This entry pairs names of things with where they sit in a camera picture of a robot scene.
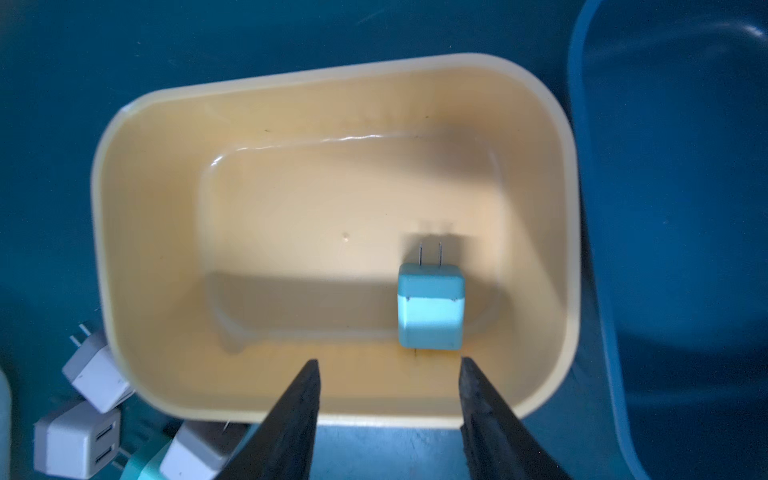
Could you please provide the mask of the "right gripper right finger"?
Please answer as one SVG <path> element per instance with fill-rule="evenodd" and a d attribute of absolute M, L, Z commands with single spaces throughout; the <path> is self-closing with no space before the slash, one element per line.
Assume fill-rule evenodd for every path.
<path fill-rule="evenodd" d="M 460 428 L 473 479 L 567 479 L 567 472 L 536 441 L 474 360 L 461 359 Z"/>

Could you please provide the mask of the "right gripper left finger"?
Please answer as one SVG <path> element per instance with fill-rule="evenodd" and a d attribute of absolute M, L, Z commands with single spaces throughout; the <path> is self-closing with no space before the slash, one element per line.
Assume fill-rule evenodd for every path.
<path fill-rule="evenodd" d="M 255 432 L 238 448 L 219 479 L 310 477 L 320 407 L 319 363 L 305 363 Z"/>

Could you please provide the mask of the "green plug isolated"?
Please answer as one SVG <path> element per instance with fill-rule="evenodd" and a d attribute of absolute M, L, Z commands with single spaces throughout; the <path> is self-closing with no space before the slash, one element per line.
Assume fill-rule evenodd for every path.
<path fill-rule="evenodd" d="M 445 260 L 444 243 L 435 257 L 402 264 L 397 278 L 398 339 L 407 349 L 457 351 L 463 344 L 466 280 L 459 266 Z"/>

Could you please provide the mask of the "pink plug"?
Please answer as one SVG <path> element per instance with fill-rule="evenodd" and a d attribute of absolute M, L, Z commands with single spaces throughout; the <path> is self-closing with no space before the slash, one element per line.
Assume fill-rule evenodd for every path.
<path fill-rule="evenodd" d="M 166 479 L 214 479 L 227 465 L 249 429 L 248 424 L 186 420 L 161 464 Z"/>
<path fill-rule="evenodd" d="M 73 401 L 34 424 L 34 470 L 66 479 L 90 479 L 120 449 L 122 413 L 99 412 L 87 400 Z"/>
<path fill-rule="evenodd" d="M 130 398 L 135 390 L 120 371 L 102 331 L 79 324 L 83 339 L 70 340 L 76 350 L 62 367 L 75 390 L 100 413 L 107 413 Z"/>

